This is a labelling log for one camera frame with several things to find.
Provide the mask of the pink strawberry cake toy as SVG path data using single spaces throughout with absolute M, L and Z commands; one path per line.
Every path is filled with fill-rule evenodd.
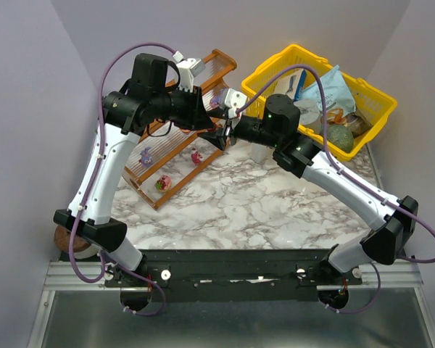
M 172 188 L 172 180 L 168 175 L 161 175 L 158 180 L 156 180 L 154 187 L 158 192 L 165 193 Z

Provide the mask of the dark pink cake toy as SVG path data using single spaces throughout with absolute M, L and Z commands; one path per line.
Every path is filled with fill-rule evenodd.
M 201 164 L 204 160 L 202 154 L 195 147 L 191 149 L 191 160 L 195 165 Z

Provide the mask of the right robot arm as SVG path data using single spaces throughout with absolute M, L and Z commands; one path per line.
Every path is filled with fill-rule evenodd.
M 218 149 L 236 139 L 272 148 L 273 159 L 282 169 L 329 192 L 365 221 L 369 233 L 328 253 L 328 271 L 347 273 L 372 261 L 393 264 L 413 234 L 415 224 L 409 215 L 418 211 L 418 202 L 411 196 L 399 199 L 387 194 L 343 164 L 330 162 L 319 143 L 297 130 L 299 116 L 289 97 L 274 94 L 266 100 L 261 119 L 243 115 L 199 137 Z

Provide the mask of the purple sitting bunny toy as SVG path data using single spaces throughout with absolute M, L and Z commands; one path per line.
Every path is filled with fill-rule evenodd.
M 153 156 L 150 153 L 150 150 L 152 148 L 150 146 L 145 147 L 144 149 L 141 150 L 140 153 L 140 159 L 139 159 L 139 163 L 146 168 L 151 167 L 154 164 L 154 160 L 153 160 Z

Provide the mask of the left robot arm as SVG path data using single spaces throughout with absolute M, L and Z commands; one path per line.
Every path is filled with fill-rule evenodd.
M 95 244 L 119 265 L 138 271 L 143 255 L 128 240 L 126 224 L 112 218 L 118 182 L 131 152 L 155 120 L 200 131 L 213 126 L 194 78 L 201 59 L 174 63 L 153 54 L 136 56 L 131 77 L 101 101 L 100 125 L 86 173 L 68 208 L 54 213 L 57 225 Z

